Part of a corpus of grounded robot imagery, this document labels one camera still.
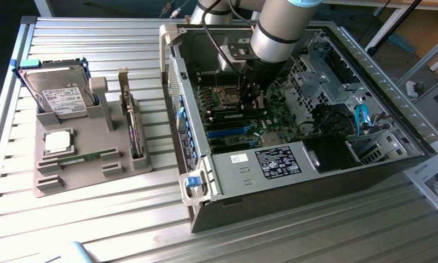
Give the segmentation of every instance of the white label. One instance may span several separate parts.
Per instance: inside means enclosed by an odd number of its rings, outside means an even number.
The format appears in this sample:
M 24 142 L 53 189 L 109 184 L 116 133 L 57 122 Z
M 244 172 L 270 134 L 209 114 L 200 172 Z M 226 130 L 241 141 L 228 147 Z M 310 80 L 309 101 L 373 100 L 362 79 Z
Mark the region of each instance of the white label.
M 77 87 L 43 90 L 43 94 L 56 115 L 86 111 L 86 105 Z
M 85 161 L 85 159 L 84 158 L 81 158 L 81 159 L 76 159 L 76 160 L 72 160 L 72 161 L 68 161 L 68 162 L 62 162 L 62 163 L 58 163 L 60 165 L 69 165 L 69 164 L 72 164 L 72 163 L 81 163 L 81 162 L 84 162 Z
M 246 154 L 230 155 L 232 163 L 241 163 L 248 161 Z
M 238 40 L 238 44 L 249 44 L 249 42 L 250 42 L 250 39 L 249 38 L 241 38 Z

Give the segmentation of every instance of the power supply label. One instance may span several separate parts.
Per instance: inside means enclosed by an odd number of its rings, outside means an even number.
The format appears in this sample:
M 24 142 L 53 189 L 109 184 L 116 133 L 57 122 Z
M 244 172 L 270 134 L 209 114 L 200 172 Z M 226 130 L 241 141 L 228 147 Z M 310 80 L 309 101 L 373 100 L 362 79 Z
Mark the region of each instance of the power supply label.
M 256 151 L 261 170 L 266 179 L 301 173 L 296 157 L 289 146 Z

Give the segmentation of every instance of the metal table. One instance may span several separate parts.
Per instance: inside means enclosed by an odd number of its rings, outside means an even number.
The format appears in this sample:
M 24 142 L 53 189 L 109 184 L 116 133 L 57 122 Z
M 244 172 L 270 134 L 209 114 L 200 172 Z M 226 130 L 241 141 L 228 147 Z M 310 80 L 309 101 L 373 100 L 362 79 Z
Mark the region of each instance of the metal table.
M 158 69 L 161 24 L 181 20 L 39 18 L 13 58 L 84 54 L 120 86 L 130 69 L 154 171 L 35 198 L 36 104 L 9 72 L 0 98 L 0 262 L 36 262 L 62 241 L 110 262 L 438 262 L 438 211 L 402 174 L 364 192 L 190 234 Z

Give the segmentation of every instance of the robotic arm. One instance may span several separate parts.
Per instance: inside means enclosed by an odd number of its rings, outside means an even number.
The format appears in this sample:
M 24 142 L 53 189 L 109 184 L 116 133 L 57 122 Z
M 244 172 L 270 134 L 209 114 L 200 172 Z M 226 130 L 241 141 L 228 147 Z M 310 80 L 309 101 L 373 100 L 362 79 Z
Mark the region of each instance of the robotic arm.
M 236 6 L 260 11 L 250 46 L 260 59 L 248 60 L 238 83 L 240 107 L 252 110 L 262 107 L 262 96 L 276 80 L 278 72 L 292 54 L 296 43 L 322 0 L 233 0 Z M 216 0 L 198 0 L 192 23 L 201 17 Z M 230 24 L 229 0 L 221 0 L 205 17 L 206 24 Z

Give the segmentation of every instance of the barcode sticker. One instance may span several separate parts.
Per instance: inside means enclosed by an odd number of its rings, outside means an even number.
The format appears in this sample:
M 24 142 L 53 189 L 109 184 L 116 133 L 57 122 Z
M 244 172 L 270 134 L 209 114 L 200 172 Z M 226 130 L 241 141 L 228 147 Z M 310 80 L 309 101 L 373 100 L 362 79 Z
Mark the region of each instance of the barcode sticker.
M 232 163 L 241 163 L 248 161 L 246 154 L 230 155 Z
M 43 94 L 56 115 L 86 111 L 78 87 L 43 90 Z

